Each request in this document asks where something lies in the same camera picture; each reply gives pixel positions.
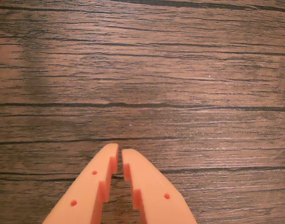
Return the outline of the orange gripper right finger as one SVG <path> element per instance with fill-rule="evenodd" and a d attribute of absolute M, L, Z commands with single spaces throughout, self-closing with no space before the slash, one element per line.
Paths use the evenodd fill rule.
<path fill-rule="evenodd" d="M 141 153 L 122 150 L 124 179 L 130 182 L 133 209 L 142 224 L 195 224 L 182 194 Z"/>

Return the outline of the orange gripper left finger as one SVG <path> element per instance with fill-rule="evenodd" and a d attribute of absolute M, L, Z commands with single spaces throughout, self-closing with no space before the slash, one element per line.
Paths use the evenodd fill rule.
<path fill-rule="evenodd" d="M 99 224 L 117 173 L 118 144 L 105 145 L 87 164 L 43 221 L 44 224 Z"/>

